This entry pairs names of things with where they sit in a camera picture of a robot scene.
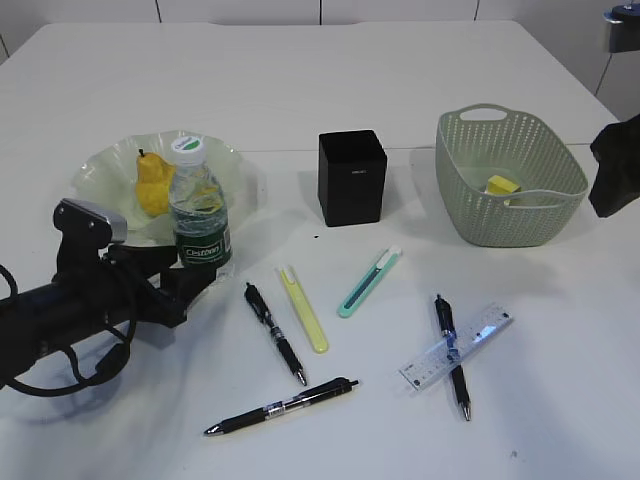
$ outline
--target black box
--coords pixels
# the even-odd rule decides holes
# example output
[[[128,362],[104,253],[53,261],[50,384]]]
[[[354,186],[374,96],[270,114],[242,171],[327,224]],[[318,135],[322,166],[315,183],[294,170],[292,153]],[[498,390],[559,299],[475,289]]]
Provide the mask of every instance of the black box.
[[[320,135],[318,200],[327,226],[380,221],[386,173],[373,130]]]

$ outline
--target white wall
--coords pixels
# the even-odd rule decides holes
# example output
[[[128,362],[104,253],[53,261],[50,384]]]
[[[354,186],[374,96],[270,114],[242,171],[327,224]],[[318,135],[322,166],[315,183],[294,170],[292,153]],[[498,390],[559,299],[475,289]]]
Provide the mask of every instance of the white wall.
[[[477,0],[323,0],[322,22],[473,20]]]
[[[7,54],[4,51],[2,35],[0,35],[0,65],[2,65],[2,62],[4,62],[6,59],[7,59]]]
[[[158,0],[165,22],[348,24],[383,20],[513,19],[596,93],[608,55],[602,13],[624,0]],[[9,53],[52,22],[158,22],[155,0],[0,0]],[[640,113],[640,54],[617,54],[598,98],[619,118]]]
[[[154,0],[0,0],[0,34],[9,54],[47,23],[157,21]]]
[[[598,99],[620,120],[640,114],[640,52],[613,56]]]
[[[319,0],[158,0],[163,22],[317,25]]]
[[[602,47],[602,14],[623,1],[481,0],[478,19],[516,20],[595,93],[609,57]]]

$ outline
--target plastic basket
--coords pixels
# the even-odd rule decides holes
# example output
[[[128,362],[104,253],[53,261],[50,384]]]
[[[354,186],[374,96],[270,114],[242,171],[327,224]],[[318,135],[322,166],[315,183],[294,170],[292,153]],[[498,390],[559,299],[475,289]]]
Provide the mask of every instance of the plastic basket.
[[[478,109],[500,120],[464,120]],[[521,191],[484,193],[492,175]],[[538,117],[478,104],[438,122],[436,175],[447,212],[462,238],[485,247],[531,247],[553,238],[584,198],[588,182],[560,138]]]

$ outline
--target yellow pear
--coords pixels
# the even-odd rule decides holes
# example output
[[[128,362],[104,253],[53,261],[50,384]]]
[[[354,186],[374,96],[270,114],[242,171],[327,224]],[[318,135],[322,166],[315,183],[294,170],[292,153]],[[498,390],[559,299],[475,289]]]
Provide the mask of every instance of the yellow pear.
[[[138,150],[136,197],[142,209],[152,217],[169,211],[169,187],[176,168],[153,152]]]

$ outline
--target black pen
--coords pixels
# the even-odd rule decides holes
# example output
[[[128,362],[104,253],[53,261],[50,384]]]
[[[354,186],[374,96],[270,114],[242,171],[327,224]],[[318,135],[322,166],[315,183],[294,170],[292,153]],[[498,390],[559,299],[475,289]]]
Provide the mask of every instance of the black pen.
[[[247,289],[244,291],[244,298],[247,299],[247,302],[251,305],[253,311],[256,312],[258,320],[260,320],[260,322],[269,329],[269,334],[273,339],[273,343],[278,347],[278,351],[287,362],[291,373],[300,380],[300,383],[306,386],[307,378],[304,376],[304,369],[302,368],[298,357],[293,353],[293,349],[291,348],[291,345],[289,345],[289,341],[284,337],[282,330],[280,330],[280,327],[276,324],[273,319],[273,315],[271,315],[267,304],[264,303],[264,300],[262,299],[262,296],[260,296],[260,292],[258,292],[255,285],[251,285],[247,282]]]
[[[334,378],[330,382],[305,390],[288,400],[271,403],[262,408],[256,408],[250,412],[238,415],[237,417],[227,418],[213,427],[207,428],[204,434],[207,437],[223,435],[225,433],[231,433],[234,430],[264,422],[265,420],[271,420],[272,418],[279,417],[294,410],[308,407],[323,400],[328,400],[343,393],[350,392],[357,384],[358,380],[350,381],[344,377]]]
[[[450,334],[456,333],[456,329],[453,326],[453,314],[451,313],[451,305],[444,300],[440,295],[437,296],[436,312],[438,313],[438,322],[440,323],[440,330],[443,337],[448,337]],[[464,373],[462,366],[458,365],[451,372],[451,380],[453,381],[453,389],[456,393],[456,401],[460,408],[464,418],[468,421],[471,420],[471,402],[469,400],[469,392],[467,392],[467,384],[464,381]]]

